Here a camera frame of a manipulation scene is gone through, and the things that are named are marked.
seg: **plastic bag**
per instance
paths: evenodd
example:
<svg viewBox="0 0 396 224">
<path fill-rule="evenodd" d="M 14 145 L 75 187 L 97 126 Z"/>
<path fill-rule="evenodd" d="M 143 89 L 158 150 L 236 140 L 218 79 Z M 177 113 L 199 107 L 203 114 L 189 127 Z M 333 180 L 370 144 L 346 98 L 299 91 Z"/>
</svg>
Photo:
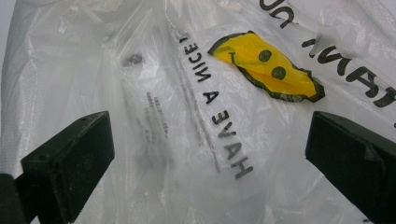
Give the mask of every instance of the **plastic bag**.
<svg viewBox="0 0 396 224">
<path fill-rule="evenodd" d="M 109 110 L 116 159 L 77 223 L 361 223 L 304 148 L 315 110 L 395 141 L 393 23 L 353 20 L 383 12 L 376 1 L 317 1 L 318 13 L 296 3 L 18 1 L 1 171 L 19 175 L 19 160 L 68 123 Z M 274 99 L 207 53 L 248 31 L 311 70 L 326 96 Z M 353 36 L 355 51 L 342 45 Z"/>
</svg>

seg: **smiley face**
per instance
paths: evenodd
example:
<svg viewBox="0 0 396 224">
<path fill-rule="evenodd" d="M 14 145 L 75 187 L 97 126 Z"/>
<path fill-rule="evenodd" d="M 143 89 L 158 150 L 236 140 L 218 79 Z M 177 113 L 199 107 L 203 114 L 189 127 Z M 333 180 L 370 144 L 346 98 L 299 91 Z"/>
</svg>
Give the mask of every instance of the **smiley face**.
<svg viewBox="0 0 396 224">
<path fill-rule="evenodd" d="M 225 36 L 208 53 L 236 65 L 252 84 L 273 98 L 316 102 L 325 96 L 324 88 L 311 77 L 310 71 L 296 67 L 253 32 Z"/>
</svg>

